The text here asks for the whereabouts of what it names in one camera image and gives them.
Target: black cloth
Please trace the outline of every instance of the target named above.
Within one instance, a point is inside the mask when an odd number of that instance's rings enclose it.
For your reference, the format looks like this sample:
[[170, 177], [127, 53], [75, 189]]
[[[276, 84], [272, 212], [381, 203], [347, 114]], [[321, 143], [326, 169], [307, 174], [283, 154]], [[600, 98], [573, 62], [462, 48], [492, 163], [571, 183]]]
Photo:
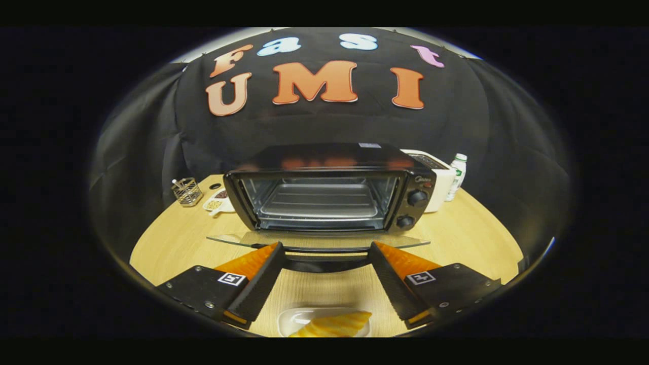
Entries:
[[[338, 38], [343, 33], [371, 35], [378, 48], [345, 49]], [[289, 36], [300, 39], [300, 49], [256, 54], [267, 42]], [[254, 48], [234, 68], [209, 77], [214, 58], [247, 44]], [[445, 67], [426, 63], [411, 45], [437, 53]], [[298, 102], [272, 103], [278, 92], [273, 67], [301, 62], [316, 73], [330, 60], [357, 63], [352, 71], [356, 102], [328, 103], [320, 96], [307, 101], [296, 90]], [[423, 109], [392, 103], [397, 95], [392, 67], [424, 76], [419, 82]], [[225, 81], [223, 102], [229, 104], [234, 98], [230, 79], [245, 72], [252, 73], [246, 105], [230, 116], [211, 114], [205, 89]], [[466, 154], [463, 188], [512, 233], [526, 265], [560, 233], [570, 207], [569, 156], [556, 122], [486, 62], [380, 29], [282, 29], [189, 64], [169, 64], [126, 96], [101, 133], [90, 179], [99, 236], [128, 262], [144, 230], [174, 201], [171, 179], [201, 181], [268, 145], [316, 142], [389, 143], [449, 163], [456, 153]]]

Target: seeds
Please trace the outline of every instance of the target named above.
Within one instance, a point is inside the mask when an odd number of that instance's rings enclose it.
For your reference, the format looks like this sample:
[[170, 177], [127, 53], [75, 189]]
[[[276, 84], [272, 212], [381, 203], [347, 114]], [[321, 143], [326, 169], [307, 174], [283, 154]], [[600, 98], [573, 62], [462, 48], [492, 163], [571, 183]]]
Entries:
[[218, 208], [218, 207], [220, 207], [220, 206], [221, 206], [221, 202], [220, 202], [220, 201], [216, 201], [216, 200], [212, 200], [212, 201], [210, 201], [209, 203], [207, 203], [207, 209], [212, 209], [212, 210], [214, 210], [214, 209], [216, 209], [216, 208]]

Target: letter m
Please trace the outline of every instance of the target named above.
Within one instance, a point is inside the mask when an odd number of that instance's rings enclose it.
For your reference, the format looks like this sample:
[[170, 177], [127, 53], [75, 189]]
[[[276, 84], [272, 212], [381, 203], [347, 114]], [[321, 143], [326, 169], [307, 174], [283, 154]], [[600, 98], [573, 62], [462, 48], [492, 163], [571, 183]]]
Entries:
[[324, 101], [350, 103], [358, 100], [352, 91], [352, 70], [355, 62], [329, 61], [315, 75], [300, 62], [277, 65], [273, 71], [279, 73], [279, 91], [273, 98], [278, 105], [296, 103], [300, 97], [295, 94], [293, 86], [308, 100], [313, 101], [326, 84], [326, 91], [321, 98]]

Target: label sticker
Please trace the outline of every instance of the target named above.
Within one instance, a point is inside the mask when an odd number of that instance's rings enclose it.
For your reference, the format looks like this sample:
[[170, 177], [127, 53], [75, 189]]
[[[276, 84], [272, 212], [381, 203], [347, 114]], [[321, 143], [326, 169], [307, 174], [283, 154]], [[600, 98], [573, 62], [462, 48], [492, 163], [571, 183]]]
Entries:
[[219, 282], [223, 284], [229, 284], [234, 286], [239, 286], [241, 282], [245, 279], [244, 275], [234, 274], [234, 273], [225, 273], [222, 277], [219, 278]]
[[435, 277], [433, 275], [430, 275], [430, 273], [427, 271], [407, 275], [406, 277], [409, 278], [414, 285], [421, 285], [436, 280]]
[[359, 146], [363, 148], [381, 148], [378, 144], [358, 144]]

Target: metal wire basket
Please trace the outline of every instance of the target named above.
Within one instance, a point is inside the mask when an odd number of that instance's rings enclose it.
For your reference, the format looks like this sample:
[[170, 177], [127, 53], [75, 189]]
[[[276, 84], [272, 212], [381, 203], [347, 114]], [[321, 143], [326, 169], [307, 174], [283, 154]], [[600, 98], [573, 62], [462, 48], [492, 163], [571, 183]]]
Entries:
[[193, 207], [201, 200], [203, 193], [193, 177], [177, 181], [178, 185], [171, 186], [176, 199], [183, 207]]

